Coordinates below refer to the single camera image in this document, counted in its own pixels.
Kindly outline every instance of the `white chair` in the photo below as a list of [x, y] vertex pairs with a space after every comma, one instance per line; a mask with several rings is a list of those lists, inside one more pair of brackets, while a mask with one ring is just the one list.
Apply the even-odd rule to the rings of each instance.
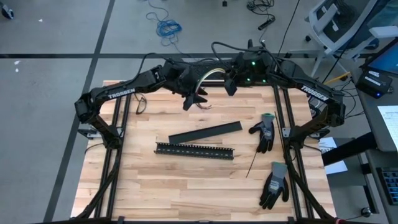
[[[332, 3], [328, 9], [325, 7], [325, 3], [327, 0], [323, 0], [319, 4], [317, 4], [309, 13], [308, 17], [305, 19], [309, 22], [311, 29], [309, 36], [306, 37], [306, 41], [315, 40], [319, 45], [318, 50], [290, 50], [288, 53], [290, 54], [312, 54], [317, 56], [317, 60], [314, 64], [314, 67], [311, 72], [311, 77], [315, 75], [318, 70], [319, 65], [321, 64], [324, 58], [330, 58], [331, 60], [336, 61], [335, 56], [339, 57], [341, 51], [339, 50], [345, 43], [347, 43], [356, 33], [356, 31], [361, 27], [361, 24], [365, 21], [368, 14], [371, 12], [372, 8], [377, 3], [377, 0], [369, 0], [365, 5], [362, 13], [358, 16], [357, 20], [353, 23], [351, 28], [349, 28], [338, 40], [332, 41], [325, 33], [324, 28], [332, 23], [332, 28], [334, 31], [338, 31], [339, 27], [336, 25], [334, 21], [334, 17], [337, 14], [340, 14], [337, 6]], [[323, 11], [323, 15], [318, 18], [317, 12], [318, 10]], [[346, 50], [342, 55], [342, 58], [345, 59], [353, 59], [356, 61], [361, 53], [361, 51], [369, 45], [371, 41], [375, 38], [382, 39], [387, 37], [397, 37], [398, 36], [398, 27], [390, 26], [390, 27], [374, 27], [369, 30], [372, 33], [372, 37], [368, 40], [363, 41], [357, 47], [353, 49]], [[337, 65], [344, 71], [347, 72], [342, 64], [339, 62]]]

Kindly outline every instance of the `desk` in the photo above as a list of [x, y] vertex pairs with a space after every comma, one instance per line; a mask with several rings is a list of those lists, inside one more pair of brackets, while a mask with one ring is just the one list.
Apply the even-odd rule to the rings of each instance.
[[[357, 69], [351, 74], [354, 81], [357, 82], [358, 78], [362, 74], [362, 71], [361, 69]], [[394, 94], [386, 94], [380, 99], [375, 99], [358, 90], [358, 96], [362, 102], [362, 106], [368, 119], [371, 132], [357, 138], [355, 141], [351, 141], [348, 144], [342, 145], [341, 147], [334, 149], [333, 151], [335, 151], [335, 154], [339, 154], [341, 156], [340, 160], [354, 154], [365, 152], [368, 163], [364, 163], [363, 161], [361, 161], [358, 164], [359, 166], [362, 166], [362, 174], [365, 175], [366, 181], [368, 181], [366, 174], [373, 175], [377, 187], [377, 189], [375, 190], [379, 192], [382, 206], [386, 211], [387, 219], [389, 220], [389, 223], [397, 223], [398, 206], [389, 205], [387, 197], [382, 188], [381, 181], [379, 180], [376, 172], [377, 167], [398, 167], [397, 148], [395, 147], [395, 144], [392, 141], [384, 120], [379, 112], [379, 109], [377, 108], [377, 106], [398, 105], [398, 78], [392, 79], [392, 86], [394, 87], [396, 92]], [[367, 194], [369, 204], [372, 208], [372, 204], [374, 204], [374, 202], [371, 200], [371, 197], [372, 195]], [[374, 212], [378, 212], [376, 204], [374, 204], [374, 208], [372, 209], [374, 210]]]
[[[131, 103], [113, 219], [122, 215], [126, 220], [284, 221], [295, 216], [291, 194], [288, 202], [280, 197], [272, 210], [259, 209], [259, 197], [271, 171], [271, 162], [284, 162], [277, 133], [273, 150], [256, 156], [246, 178], [259, 142], [258, 134], [250, 135], [248, 129], [261, 120], [261, 114], [277, 110], [273, 89], [239, 88], [233, 97], [227, 96], [224, 88], [206, 88], [206, 91], [209, 93], [206, 98], [212, 104], [210, 110], [192, 106], [184, 111], [183, 99], [165, 89], [146, 95], [148, 105], [144, 114], [135, 115], [137, 101]], [[302, 125], [311, 119], [307, 97], [298, 90], [289, 93], [295, 122]], [[101, 116], [105, 121], [111, 122], [113, 108], [114, 101], [103, 105]], [[233, 161], [154, 154], [155, 142], [168, 142], [168, 135], [232, 121], [241, 121], [243, 130], [192, 143], [232, 147]], [[99, 142], [90, 141], [88, 146]], [[317, 146], [312, 139], [306, 144]], [[78, 215], [96, 193], [104, 154], [102, 146], [87, 152], [72, 216]], [[335, 216], [320, 153], [304, 148], [302, 155], [309, 189], [326, 211]], [[306, 215], [301, 191], [298, 194]], [[102, 216], [107, 200], [105, 196]]]

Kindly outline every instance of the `laptop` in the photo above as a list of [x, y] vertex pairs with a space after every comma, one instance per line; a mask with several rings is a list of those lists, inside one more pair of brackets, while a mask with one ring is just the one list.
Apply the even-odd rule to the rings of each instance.
[[367, 60], [361, 68], [398, 78], [398, 38]]

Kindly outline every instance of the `monitor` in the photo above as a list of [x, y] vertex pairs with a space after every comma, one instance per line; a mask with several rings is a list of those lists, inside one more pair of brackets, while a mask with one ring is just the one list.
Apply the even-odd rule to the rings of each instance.
[[398, 38], [380, 50], [365, 65], [366, 68], [388, 75], [398, 75]]

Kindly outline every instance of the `floor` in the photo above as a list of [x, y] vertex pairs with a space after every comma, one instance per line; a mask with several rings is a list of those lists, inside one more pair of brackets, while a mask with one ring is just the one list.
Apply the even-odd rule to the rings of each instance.
[[[257, 26], [265, 18], [248, 11], [245, 0], [228, 1], [228, 7], [221, 7], [221, 1], [214, 0], [150, 1], [168, 9], [170, 19], [183, 27], [177, 45], [184, 53], [209, 54], [210, 44], [216, 40], [245, 47], [248, 39], [257, 42], [262, 34]], [[100, 86], [103, 80], [132, 78], [144, 53], [176, 54], [178, 51], [174, 46], [160, 44], [155, 34], [156, 22], [145, 19], [146, 14], [153, 11], [147, 2], [3, 2], [13, 8], [16, 18], [7, 21], [0, 17], [0, 101], [3, 105], [0, 123], [5, 127], [0, 135], [0, 217], [6, 224], [37, 223], [51, 218], [66, 220], [72, 209], [87, 144], [85, 138], [76, 135], [74, 101], [83, 91]], [[317, 2], [300, 2], [282, 53], [317, 47], [303, 41], [309, 29], [303, 18]], [[283, 0], [276, 1], [269, 10], [277, 19], [262, 39], [271, 52], [278, 52], [294, 9], [295, 3]], [[219, 51], [234, 52], [221, 48]], [[293, 60], [307, 73], [312, 69], [313, 58]], [[149, 59], [143, 69], [160, 63], [159, 59]], [[347, 68], [355, 67], [349, 62], [343, 63]], [[331, 66], [330, 62], [322, 63], [317, 76], [324, 76]], [[337, 68], [331, 76], [340, 74]], [[353, 107], [352, 99], [347, 98], [345, 103], [348, 108]], [[356, 104], [353, 113], [362, 111], [358, 99]], [[366, 118], [357, 116], [348, 119], [344, 126], [332, 129], [330, 135], [356, 137], [368, 131]], [[62, 167], [68, 164], [67, 170], [59, 170], [61, 163]], [[332, 189], [332, 194], [339, 217], [355, 217], [367, 206], [360, 190]], [[57, 204], [54, 211], [53, 206], [49, 206], [50, 198], [50, 205]], [[357, 220], [380, 222], [383, 219], [381, 215]]]

